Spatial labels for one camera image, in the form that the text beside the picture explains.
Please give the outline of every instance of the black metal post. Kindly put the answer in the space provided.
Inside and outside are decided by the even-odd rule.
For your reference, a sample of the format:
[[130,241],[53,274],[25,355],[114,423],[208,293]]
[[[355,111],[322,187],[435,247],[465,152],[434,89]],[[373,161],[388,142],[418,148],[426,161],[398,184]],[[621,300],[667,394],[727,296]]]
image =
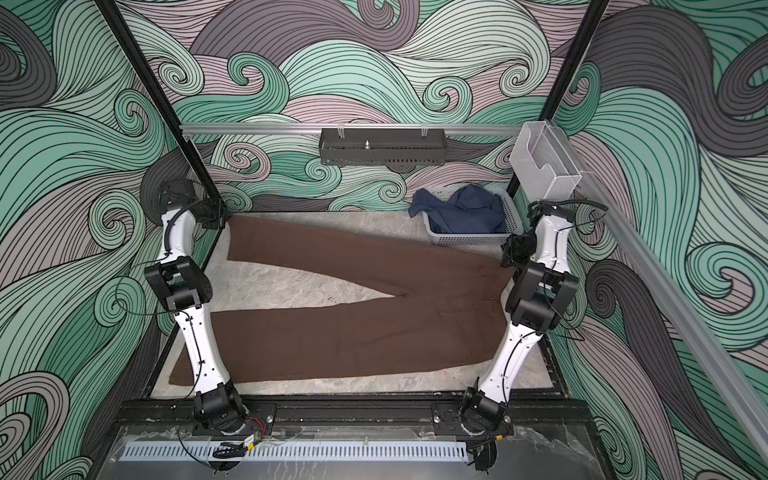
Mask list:
[[181,153],[189,162],[192,170],[194,170],[194,173],[203,185],[203,188],[205,188],[206,195],[213,200],[221,200],[221,194],[216,188],[214,179],[208,174],[208,170],[203,163],[203,158],[200,157],[194,143],[184,138],[184,135],[181,133],[181,121],[176,115],[174,107],[166,98],[157,78],[152,73],[152,69],[147,62],[147,59],[141,52],[139,44],[136,42],[136,38],[131,34],[131,30],[128,28],[127,23],[125,23],[125,19],[123,18],[123,15],[121,15],[117,4],[115,4],[114,0],[95,1],[99,11],[101,11],[101,14],[104,16],[104,20],[107,21],[107,25],[109,25],[109,28],[112,30],[112,34],[118,40],[123,52],[125,52],[125,56],[128,58],[131,65],[133,65],[136,75],[138,75],[141,83],[143,83],[147,89],[147,93],[153,101],[154,106],[157,108],[157,111],[160,112],[160,116],[163,118],[165,124],[176,139],[176,143],[179,144]]
[[552,120],[554,118],[554,113],[558,110],[566,90],[571,85],[571,80],[576,75],[581,59],[587,53],[589,42],[592,40],[594,31],[598,28],[601,18],[603,18],[605,8],[608,7],[608,1],[592,0],[589,3],[587,12],[584,14],[581,25],[579,25],[576,36],[571,43],[571,48],[565,56],[563,66],[558,73],[558,77],[554,80],[552,91],[549,93],[547,101],[541,109],[541,114],[538,116],[540,121]]

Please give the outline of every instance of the brown pants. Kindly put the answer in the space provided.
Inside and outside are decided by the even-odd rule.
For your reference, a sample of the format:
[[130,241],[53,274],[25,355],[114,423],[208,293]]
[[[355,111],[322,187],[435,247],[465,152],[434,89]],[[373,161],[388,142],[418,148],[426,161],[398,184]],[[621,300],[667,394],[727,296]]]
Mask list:
[[[322,273],[394,295],[212,313],[235,383],[470,365],[492,358],[504,334],[499,296],[513,271],[490,257],[256,217],[233,217],[230,232],[229,260]],[[192,385],[186,349],[170,383]]]

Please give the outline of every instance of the navy blue garment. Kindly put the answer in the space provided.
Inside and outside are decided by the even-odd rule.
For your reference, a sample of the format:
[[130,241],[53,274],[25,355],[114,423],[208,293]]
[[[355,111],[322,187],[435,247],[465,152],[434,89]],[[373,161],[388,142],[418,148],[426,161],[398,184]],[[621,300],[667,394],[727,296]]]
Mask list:
[[502,199],[474,184],[459,188],[447,202],[417,190],[408,214],[413,218],[419,212],[427,213],[435,233],[507,232]]

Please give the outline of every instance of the horizontal metal rail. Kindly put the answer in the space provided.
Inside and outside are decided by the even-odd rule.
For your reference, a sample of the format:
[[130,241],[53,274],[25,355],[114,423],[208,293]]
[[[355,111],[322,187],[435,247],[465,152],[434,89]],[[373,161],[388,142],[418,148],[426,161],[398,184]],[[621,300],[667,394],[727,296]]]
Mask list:
[[446,135],[488,135],[513,137],[520,134],[522,124],[284,124],[284,123],[225,123],[205,122],[181,124],[181,132],[191,135],[320,135],[324,128],[441,128]]

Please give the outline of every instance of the metal bar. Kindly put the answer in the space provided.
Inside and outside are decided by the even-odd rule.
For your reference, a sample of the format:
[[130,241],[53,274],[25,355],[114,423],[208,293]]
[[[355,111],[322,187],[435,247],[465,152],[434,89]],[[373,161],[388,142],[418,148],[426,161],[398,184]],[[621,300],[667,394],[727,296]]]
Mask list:
[[[489,135],[514,137],[520,134],[522,125],[490,124],[341,124],[343,128],[417,128],[421,131],[442,129],[446,135]],[[340,128],[340,124],[279,124],[279,123],[191,123],[181,124],[181,131],[191,135],[320,135],[324,128]]]
[[121,15],[117,4],[115,4],[114,0],[95,1],[99,11],[101,12],[102,16],[104,16],[104,20],[112,30],[112,34],[118,40],[118,43],[123,49],[125,56],[128,58],[128,61],[131,63],[131,65],[133,65],[133,68],[136,71],[136,75],[147,89],[147,93],[154,103],[154,106],[156,107],[157,111],[160,112],[160,116],[163,118],[163,121],[174,136],[176,143],[179,145],[181,153],[184,154],[187,162],[189,162],[192,170],[194,170],[195,174],[197,175],[198,180],[200,180],[203,188],[205,188],[206,195],[214,200],[221,200],[221,194],[216,188],[214,180],[208,174],[208,170],[205,168],[203,159],[200,157],[200,154],[197,152],[194,144],[184,138],[184,135],[181,133],[181,129],[179,128],[181,125],[181,120],[179,120],[179,117],[176,115],[173,106],[166,98],[165,93],[163,93],[163,89],[161,88],[160,83],[152,73],[152,69],[150,68],[149,63],[147,63],[147,59],[144,57],[144,53],[141,52],[141,48],[139,47],[138,42],[136,42],[136,38],[134,38],[131,30],[128,28],[128,25],[125,22],[123,15]]
[[538,116],[540,121],[554,118],[566,90],[571,85],[571,81],[576,75],[579,65],[581,65],[581,60],[587,53],[589,42],[592,41],[592,35],[603,18],[608,2],[609,0],[591,0],[589,3],[584,18],[581,20],[581,25],[579,25],[576,36],[571,43],[571,48],[568,49],[568,54],[563,61],[563,66],[560,68],[558,77],[554,80],[552,90],[549,92],[547,101]]
[[[584,169],[579,159],[577,159],[577,166],[579,170]],[[677,283],[672,280],[656,255],[627,222],[618,207],[605,194],[600,182],[592,175],[584,173],[580,183],[581,191],[590,199],[609,207],[603,221],[624,254],[632,262],[637,275],[645,283],[659,310],[677,329],[763,461],[768,464],[768,406],[730,354],[712,334],[707,324],[699,317],[693,305]]]

